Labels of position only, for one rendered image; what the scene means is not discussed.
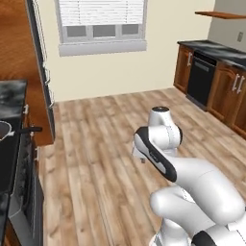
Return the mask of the black stove with oven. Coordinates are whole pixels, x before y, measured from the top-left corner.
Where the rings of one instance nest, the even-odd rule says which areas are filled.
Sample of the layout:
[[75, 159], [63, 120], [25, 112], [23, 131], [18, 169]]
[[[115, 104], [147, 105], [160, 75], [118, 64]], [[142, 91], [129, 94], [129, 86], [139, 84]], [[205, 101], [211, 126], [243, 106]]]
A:
[[[23, 129], [17, 117], [0, 121], [7, 121], [14, 130]], [[0, 141], [0, 246], [8, 224], [19, 246], [43, 246], [43, 199], [31, 133]]]

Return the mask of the black dishwasher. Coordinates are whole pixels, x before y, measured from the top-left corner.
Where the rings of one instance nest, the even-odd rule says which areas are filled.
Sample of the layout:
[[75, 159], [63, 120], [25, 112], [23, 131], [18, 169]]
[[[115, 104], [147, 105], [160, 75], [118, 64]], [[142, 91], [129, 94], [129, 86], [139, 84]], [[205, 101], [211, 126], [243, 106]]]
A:
[[194, 52], [186, 97], [203, 111], [207, 109], [216, 65], [215, 59], [201, 52]]

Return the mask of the wooden drawer front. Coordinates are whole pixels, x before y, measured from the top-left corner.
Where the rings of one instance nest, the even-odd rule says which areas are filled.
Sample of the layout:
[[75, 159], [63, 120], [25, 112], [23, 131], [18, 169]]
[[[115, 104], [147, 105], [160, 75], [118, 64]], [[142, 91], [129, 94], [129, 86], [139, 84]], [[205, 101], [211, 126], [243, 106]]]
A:
[[31, 116], [28, 113], [27, 115], [25, 115], [23, 113], [24, 111], [24, 106], [23, 106], [23, 110], [22, 110], [22, 128], [23, 129], [27, 129], [27, 128], [31, 128], [33, 126], [33, 123], [31, 122]]

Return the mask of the wooden cupboards with dark worktop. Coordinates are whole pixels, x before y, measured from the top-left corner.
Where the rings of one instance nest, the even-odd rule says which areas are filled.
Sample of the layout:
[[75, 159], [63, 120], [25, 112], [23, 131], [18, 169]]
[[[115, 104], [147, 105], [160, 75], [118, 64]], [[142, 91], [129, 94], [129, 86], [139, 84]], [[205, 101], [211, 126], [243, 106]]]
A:
[[186, 95], [195, 51], [217, 61], [206, 111], [246, 139], [246, 53], [209, 40], [179, 41], [174, 86]]

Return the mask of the window with white blinds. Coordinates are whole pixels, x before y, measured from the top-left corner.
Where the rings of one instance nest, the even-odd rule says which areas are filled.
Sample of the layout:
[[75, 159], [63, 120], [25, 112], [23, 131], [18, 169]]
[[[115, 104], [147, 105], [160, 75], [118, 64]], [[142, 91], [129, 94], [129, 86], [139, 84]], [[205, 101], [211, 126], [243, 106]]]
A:
[[148, 0], [55, 0], [61, 57], [145, 51]]

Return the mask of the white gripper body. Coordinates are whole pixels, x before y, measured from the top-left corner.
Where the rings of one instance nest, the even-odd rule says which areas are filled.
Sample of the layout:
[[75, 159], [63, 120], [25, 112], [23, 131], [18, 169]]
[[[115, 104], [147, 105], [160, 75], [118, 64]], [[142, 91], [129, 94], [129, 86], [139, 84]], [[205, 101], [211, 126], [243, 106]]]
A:
[[147, 161], [147, 157], [145, 156], [142, 148], [139, 146], [135, 146], [135, 145], [133, 146], [132, 155], [140, 159], [142, 163], [145, 163]]

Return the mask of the tall wooden cabinet panel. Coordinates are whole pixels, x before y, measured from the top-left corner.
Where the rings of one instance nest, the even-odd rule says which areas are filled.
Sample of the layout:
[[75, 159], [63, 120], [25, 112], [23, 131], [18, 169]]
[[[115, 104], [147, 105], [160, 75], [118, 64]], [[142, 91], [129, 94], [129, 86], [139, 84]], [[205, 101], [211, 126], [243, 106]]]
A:
[[36, 144], [53, 144], [25, 0], [0, 0], [0, 81], [21, 79], [28, 83], [31, 122], [42, 128]]

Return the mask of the wooden wall shelf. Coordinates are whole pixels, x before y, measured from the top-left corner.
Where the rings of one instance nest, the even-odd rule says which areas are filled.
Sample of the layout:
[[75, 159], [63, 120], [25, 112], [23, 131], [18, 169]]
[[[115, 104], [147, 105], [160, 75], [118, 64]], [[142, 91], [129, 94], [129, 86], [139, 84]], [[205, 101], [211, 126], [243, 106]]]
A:
[[228, 12], [195, 12], [195, 14], [221, 19], [246, 19], [246, 14], [236, 14]]

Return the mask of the grey fridge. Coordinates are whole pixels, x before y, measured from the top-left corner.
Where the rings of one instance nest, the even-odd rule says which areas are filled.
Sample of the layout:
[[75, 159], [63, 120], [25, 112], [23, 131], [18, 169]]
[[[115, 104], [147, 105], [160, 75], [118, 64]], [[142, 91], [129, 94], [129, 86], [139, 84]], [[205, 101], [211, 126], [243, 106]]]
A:
[[51, 139], [55, 140], [55, 119], [53, 113], [53, 107], [55, 100], [52, 97], [52, 91], [49, 88], [50, 83], [50, 70], [46, 67], [47, 54], [45, 49], [44, 37], [42, 32], [42, 26], [39, 16], [39, 9], [37, 0], [25, 0], [27, 14], [29, 18], [29, 24], [33, 43], [35, 46], [37, 57], [37, 68], [39, 72], [39, 78], [44, 96], [44, 105], [48, 116], [49, 130]]

